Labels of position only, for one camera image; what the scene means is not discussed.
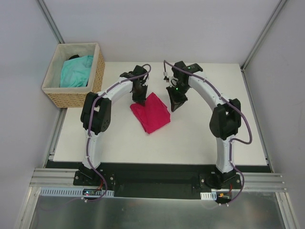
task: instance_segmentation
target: red cloth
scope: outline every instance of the red cloth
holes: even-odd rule
[[[167,111],[167,106],[155,93],[151,93],[147,97],[145,106],[132,104],[130,108],[148,134],[160,129],[171,121],[171,115]]]

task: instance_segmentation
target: teal cloth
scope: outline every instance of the teal cloth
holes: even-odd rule
[[[60,87],[87,86],[93,56],[83,56],[65,61],[61,70]]]

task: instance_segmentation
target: woven basket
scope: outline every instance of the woven basket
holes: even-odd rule
[[[63,63],[73,55],[93,55],[91,73],[86,87],[60,88]],[[42,90],[59,108],[83,107],[87,93],[102,87],[105,62],[98,43],[59,44],[44,79]]]

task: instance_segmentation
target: white table surface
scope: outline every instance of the white table surface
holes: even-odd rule
[[[102,90],[118,80],[123,72],[132,71],[142,62],[107,62]],[[168,107],[170,99],[163,80],[163,64],[152,66],[148,92],[154,92]],[[255,125],[254,116],[238,64],[199,63],[208,79],[221,93],[238,98],[253,133],[253,142],[234,145],[237,165],[266,165],[265,156]],[[132,94],[127,94],[112,106],[111,124],[104,134],[101,161],[114,163],[215,164],[216,139],[209,129],[212,111],[194,90],[188,101],[174,113],[171,122],[148,135],[130,110]],[[68,108],[56,147],[54,161],[81,162],[85,155],[85,132],[80,121],[82,108]],[[242,121],[237,137],[248,140]]]

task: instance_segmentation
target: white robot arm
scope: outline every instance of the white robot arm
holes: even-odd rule
[[[210,88],[209,85],[204,83],[202,80],[197,79],[193,76],[189,77],[189,86],[193,88],[196,92],[199,93],[199,95],[208,103],[211,110],[214,110],[214,108],[217,107],[217,105],[223,105],[225,102],[217,96],[215,91]],[[222,140],[221,138],[217,137],[217,161],[216,161],[216,167],[219,169],[222,173],[228,173],[233,170],[233,167],[230,163],[229,158],[229,142],[231,138],[234,138],[235,135],[231,135],[227,137],[226,140]]]
[[[231,139],[235,137],[238,128],[241,126],[240,114],[223,99],[238,110],[241,109],[241,104],[238,99],[230,100],[224,95],[221,95],[223,98],[221,99],[220,94],[217,93],[218,90],[204,81],[206,77],[198,64],[186,66],[184,62],[180,61],[171,66],[173,77],[167,78],[167,75],[164,74],[164,80],[170,83],[170,86],[166,89],[170,96],[172,112],[187,101],[185,94],[190,88],[198,92],[213,111],[210,130],[217,141],[216,175],[211,176],[212,178],[205,183],[209,187],[220,188],[221,183],[233,178],[236,174],[232,166],[233,162],[230,161],[233,160],[233,142]],[[190,76],[196,72],[202,72],[203,77]]]
[[[120,77],[118,82],[121,82],[127,78]],[[132,81],[125,81],[123,83],[120,83],[116,87],[114,87],[112,90],[110,90],[108,93],[106,93],[103,98],[108,98],[111,101],[111,105],[113,105],[116,101],[118,101],[123,95],[130,93],[132,91]],[[107,90],[99,92],[98,96],[105,93]],[[89,159],[94,166],[94,168],[97,168],[101,163],[101,149],[102,149],[102,136],[104,132],[99,132],[97,135],[91,131],[91,136],[88,135],[88,130],[85,130],[86,134],[86,142],[88,141],[88,138],[91,138],[89,142]],[[91,166],[88,163],[87,156],[84,157],[82,163],[87,168],[91,168]]]
[[[97,168],[101,163],[102,136],[111,121],[112,104],[130,92],[132,92],[132,100],[134,102],[144,104],[147,93],[148,73],[144,66],[137,65],[132,72],[121,74],[119,80],[105,91],[98,94],[87,94],[81,113],[81,122],[83,123],[87,140],[86,154],[82,162],[86,168]],[[100,106],[100,109],[99,111],[94,110],[91,117],[92,106],[97,98],[99,99],[95,107]]]

